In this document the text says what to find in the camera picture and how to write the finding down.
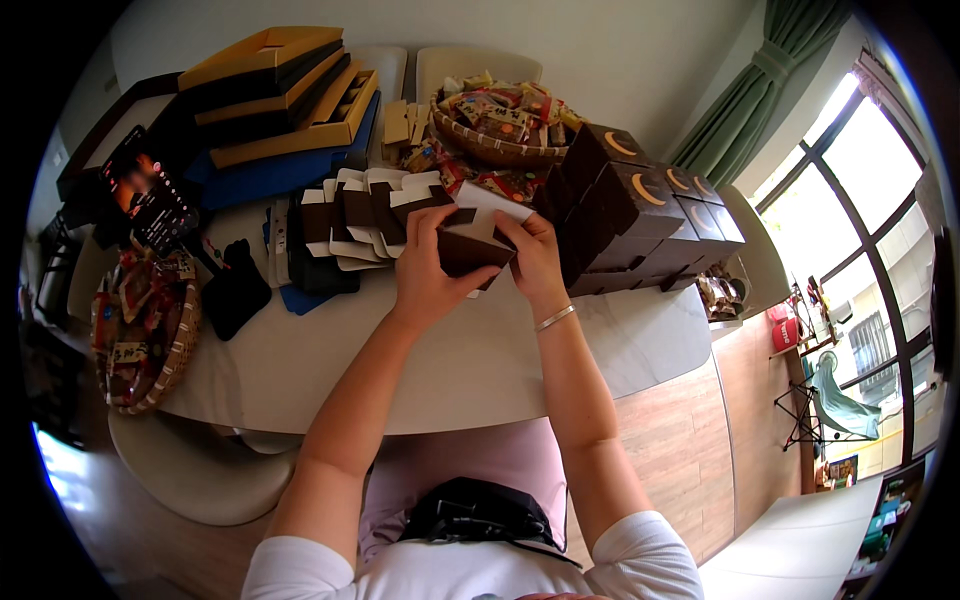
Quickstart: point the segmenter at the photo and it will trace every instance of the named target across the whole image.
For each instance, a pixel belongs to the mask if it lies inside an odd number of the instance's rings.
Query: hand
[[[540,323],[569,306],[560,272],[557,234],[550,222],[535,212],[520,225],[501,210],[493,220],[516,246],[510,271],[517,289],[530,301],[534,321]]]
[[[456,210],[456,204],[445,204],[416,210],[407,217],[407,247],[396,261],[396,305],[391,314],[417,333],[500,273],[499,267],[488,266],[455,279],[441,269],[437,228]]]

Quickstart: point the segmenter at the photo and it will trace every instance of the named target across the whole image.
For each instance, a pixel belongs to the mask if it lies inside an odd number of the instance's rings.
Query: white t-shirt
[[[257,546],[244,600],[421,600],[477,596],[514,600],[531,593],[576,592],[625,598],[703,598],[690,551],[663,515],[617,521],[593,547],[595,566],[522,550],[505,541],[401,541],[356,573],[327,546],[304,538],[269,538]]]

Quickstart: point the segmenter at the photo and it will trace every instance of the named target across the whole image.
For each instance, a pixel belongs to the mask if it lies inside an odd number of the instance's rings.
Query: green curtain
[[[732,183],[746,166],[790,73],[834,39],[850,13],[846,0],[767,0],[763,45],[670,162],[706,176],[714,187]]]

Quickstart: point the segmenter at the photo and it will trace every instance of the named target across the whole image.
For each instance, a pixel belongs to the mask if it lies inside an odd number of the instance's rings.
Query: person
[[[411,347],[499,272],[451,278],[441,269],[437,229],[455,209],[410,214],[396,305],[310,425],[242,597],[702,597],[689,550],[619,440],[611,393],[570,309],[556,235],[536,213],[522,225],[499,211],[494,220],[516,245],[511,273],[540,324],[548,417],[383,439]],[[564,555],[567,485],[594,562],[587,572]]]

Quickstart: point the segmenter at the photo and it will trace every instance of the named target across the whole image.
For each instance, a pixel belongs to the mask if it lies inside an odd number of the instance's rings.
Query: folding stand
[[[873,442],[874,440],[872,440],[871,438],[866,438],[864,436],[854,434],[850,431],[848,431],[847,433],[849,433],[851,436],[854,436],[854,437],[848,437],[848,438],[844,438],[843,440],[840,440],[839,439],[840,432],[834,433],[832,440],[827,440],[824,437],[824,424],[820,421],[820,419],[816,415],[810,414],[810,404],[813,403],[813,395],[817,394],[816,388],[814,388],[811,385],[807,385],[807,382],[812,378],[813,378],[813,375],[811,375],[807,379],[804,379],[802,382],[798,384],[795,384],[795,385],[791,384],[789,390],[787,390],[783,394],[774,398],[774,405],[779,406],[779,408],[781,408],[784,413],[789,415],[795,421],[793,430],[790,432],[790,436],[786,439],[786,444],[783,445],[783,451],[786,452],[787,449],[793,444],[804,443],[804,442],[808,444],[820,444],[821,446],[827,445],[827,444],[834,444],[837,442]],[[803,394],[804,398],[806,399],[806,402],[804,402],[804,409],[800,411],[799,415],[793,414],[793,412],[791,412],[790,409],[780,404],[780,401],[785,396],[789,396],[790,393],[793,392],[794,390]],[[807,420],[814,420],[814,419],[816,419],[817,421],[815,425],[811,426],[807,424]]]
[[[70,316],[66,305],[73,270],[77,266],[81,244],[70,238],[62,215],[57,213],[40,237],[42,258],[45,260],[36,290],[34,305],[47,323],[62,331],[69,327]]]

